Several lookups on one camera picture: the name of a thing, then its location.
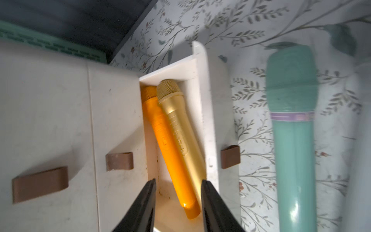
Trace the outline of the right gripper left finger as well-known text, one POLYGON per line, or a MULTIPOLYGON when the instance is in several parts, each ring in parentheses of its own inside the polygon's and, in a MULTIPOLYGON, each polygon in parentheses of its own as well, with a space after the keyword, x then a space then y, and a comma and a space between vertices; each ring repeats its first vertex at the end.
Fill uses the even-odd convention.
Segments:
POLYGON ((156 206, 156 180, 148 181, 113 232, 153 232, 156 206))

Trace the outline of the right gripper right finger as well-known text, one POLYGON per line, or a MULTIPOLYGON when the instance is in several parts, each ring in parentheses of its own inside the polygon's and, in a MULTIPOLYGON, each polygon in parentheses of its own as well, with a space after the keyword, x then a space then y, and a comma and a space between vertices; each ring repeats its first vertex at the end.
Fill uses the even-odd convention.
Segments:
POLYGON ((210 181, 202 181, 201 196, 205 232, 244 232, 210 181))

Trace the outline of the orange microphone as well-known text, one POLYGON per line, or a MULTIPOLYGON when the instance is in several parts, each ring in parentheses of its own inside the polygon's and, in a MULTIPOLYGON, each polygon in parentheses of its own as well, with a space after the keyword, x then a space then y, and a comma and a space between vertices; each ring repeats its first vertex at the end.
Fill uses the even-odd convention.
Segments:
POLYGON ((155 86, 143 87, 141 98, 143 112, 153 128, 179 203, 186 217, 195 219, 201 212, 200 206, 169 121, 158 104, 157 88, 155 86))

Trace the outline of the white plastic drawer unit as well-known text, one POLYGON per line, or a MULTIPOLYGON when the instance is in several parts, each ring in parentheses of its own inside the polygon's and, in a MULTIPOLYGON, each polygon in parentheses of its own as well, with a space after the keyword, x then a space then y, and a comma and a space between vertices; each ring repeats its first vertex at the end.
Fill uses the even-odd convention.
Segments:
POLYGON ((139 75, 1 42, 1 231, 110 232, 148 180, 139 75), (13 202, 17 177, 68 187, 13 202))

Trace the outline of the gold microphone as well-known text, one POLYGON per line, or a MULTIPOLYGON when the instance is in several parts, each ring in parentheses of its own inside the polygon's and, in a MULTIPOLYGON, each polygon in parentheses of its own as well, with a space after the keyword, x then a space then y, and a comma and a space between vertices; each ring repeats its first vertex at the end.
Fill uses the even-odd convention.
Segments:
POLYGON ((168 118, 177 145, 183 156, 199 204, 201 187, 206 179, 206 165, 195 132, 191 126, 183 92, 172 79, 162 80, 157 86, 160 107, 168 118))

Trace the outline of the white bottom drawer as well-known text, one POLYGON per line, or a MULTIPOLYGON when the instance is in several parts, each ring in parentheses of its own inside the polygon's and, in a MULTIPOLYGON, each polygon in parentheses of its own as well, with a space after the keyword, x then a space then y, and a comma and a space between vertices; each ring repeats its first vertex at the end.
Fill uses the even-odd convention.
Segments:
MULTIPOLYGON (((193 53, 180 61, 146 74, 141 86, 175 80, 185 95, 188 117, 206 162, 207 179, 213 184, 236 220, 241 219, 239 166, 222 168, 222 150, 237 144, 230 79, 225 63, 194 42, 193 53)), ((157 182, 156 232, 201 232, 203 218, 187 219, 180 206, 153 129, 144 120, 149 179, 157 182)))

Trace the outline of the green microphone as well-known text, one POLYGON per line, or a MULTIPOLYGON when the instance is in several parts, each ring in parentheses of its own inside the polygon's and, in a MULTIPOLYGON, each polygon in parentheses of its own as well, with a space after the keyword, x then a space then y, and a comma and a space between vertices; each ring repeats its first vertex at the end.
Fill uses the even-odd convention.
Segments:
POLYGON ((266 96, 272 120, 280 231, 315 232, 318 80, 308 46, 288 47, 269 57, 266 96))

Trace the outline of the white microphone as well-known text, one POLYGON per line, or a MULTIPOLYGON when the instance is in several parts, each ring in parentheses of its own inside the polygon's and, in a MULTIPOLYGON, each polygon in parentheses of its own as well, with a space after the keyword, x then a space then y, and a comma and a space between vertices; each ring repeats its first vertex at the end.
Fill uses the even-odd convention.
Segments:
POLYGON ((371 61, 357 66, 362 112, 350 169, 341 232, 371 230, 371 61))

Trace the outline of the green plastic file organizer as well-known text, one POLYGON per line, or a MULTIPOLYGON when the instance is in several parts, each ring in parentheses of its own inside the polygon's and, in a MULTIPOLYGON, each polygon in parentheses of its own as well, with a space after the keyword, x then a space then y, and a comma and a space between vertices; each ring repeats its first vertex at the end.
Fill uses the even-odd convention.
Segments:
POLYGON ((1 39, 91 61, 107 63, 106 54, 100 50, 29 30, 5 21, 1 21, 1 39))

